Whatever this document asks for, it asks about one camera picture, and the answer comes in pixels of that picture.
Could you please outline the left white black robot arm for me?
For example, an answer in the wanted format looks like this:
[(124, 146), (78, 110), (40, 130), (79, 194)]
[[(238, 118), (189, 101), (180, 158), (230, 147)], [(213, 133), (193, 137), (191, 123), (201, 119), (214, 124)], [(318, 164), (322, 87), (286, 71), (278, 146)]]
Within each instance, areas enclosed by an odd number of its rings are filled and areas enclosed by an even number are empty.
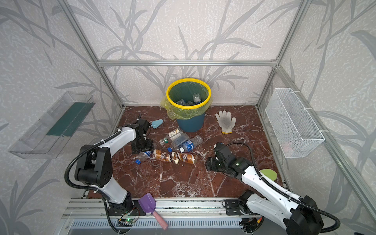
[(97, 192), (105, 202), (126, 211), (133, 208), (131, 193), (113, 177), (112, 157), (127, 144), (131, 144), (132, 154), (152, 151), (153, 141), (147, 137), (149, 128), (150, 123), (139, 117), (99, 143), (84, 145), (67, 166), (66, 184), (71, 188)]

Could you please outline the square clear bottle blue cap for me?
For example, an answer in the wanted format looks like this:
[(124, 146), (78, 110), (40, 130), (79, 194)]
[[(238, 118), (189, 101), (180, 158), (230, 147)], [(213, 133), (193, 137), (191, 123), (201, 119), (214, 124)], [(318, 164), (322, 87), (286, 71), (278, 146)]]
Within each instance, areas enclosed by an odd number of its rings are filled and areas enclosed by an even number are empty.
[(172, 141), (170, 147), (167, 149), (169, 153), (174, 151), (179, 151), (182, 147), (183, 143), (189, 140), (189, 136), (187, 134), (182, 134), (180, 137)]

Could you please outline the brown coffee bottle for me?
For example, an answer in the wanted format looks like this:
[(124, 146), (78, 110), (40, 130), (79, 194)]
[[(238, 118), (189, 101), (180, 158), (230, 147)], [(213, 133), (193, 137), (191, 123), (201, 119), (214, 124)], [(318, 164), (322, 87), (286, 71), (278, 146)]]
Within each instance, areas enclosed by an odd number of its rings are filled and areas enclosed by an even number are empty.
[(170, 162), (170, 163), (179, 163), (179, 159), (176, 157), (172, 157), (168, 152), (155, 149), (153, 151), (153, 156), (155, 159), (162, 161), (162, 162)]
[(180, 161), (196, 165), (196, 156), (191, 153), (172, 152), (171, 155), (172, 157), (178, 158)]

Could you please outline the clear bottle blue white label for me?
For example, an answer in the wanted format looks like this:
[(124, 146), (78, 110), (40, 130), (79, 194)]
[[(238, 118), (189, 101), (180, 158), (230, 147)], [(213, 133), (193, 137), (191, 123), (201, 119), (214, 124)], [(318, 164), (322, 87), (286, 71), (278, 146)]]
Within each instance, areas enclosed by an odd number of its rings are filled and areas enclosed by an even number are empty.
[(202, 140), (201, 136), (197, 135), (194, 138), (185, 141), (182, 144), (182, 146), (179, 148), (179, 151), (181, 153), (192, 152), (195, 147), (199, 146), (202, 143), (203, 143), (203, 140)]

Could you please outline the clear unlabelled bottle white cap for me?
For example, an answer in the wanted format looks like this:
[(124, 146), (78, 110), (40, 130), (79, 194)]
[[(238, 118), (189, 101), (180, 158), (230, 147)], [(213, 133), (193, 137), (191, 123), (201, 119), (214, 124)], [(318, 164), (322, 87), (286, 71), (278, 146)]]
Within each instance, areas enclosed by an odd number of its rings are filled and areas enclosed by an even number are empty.
[(193, 94), (193, 102), (195, 103), (195, 105), (200, 104), (202, 102), (202, 99), (199, 93)]

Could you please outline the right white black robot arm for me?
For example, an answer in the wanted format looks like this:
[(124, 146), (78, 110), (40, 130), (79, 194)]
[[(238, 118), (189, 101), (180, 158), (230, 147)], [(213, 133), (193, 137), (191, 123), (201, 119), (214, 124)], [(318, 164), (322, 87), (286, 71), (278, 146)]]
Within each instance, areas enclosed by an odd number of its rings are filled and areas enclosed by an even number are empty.
[(218, 142), (214, 146), (214, 156), (206, 161), (206, 169), (236, 178), (255, 189), (255, 192), (243, 195), (244, 214), (262, 215), (289, 235), (329, 233), (341, 225), (336, 216), (319, 209), (309, 196), (300, 197), (261, 173), (252, 152), (250, 159), (238, 157), (229, 145)]

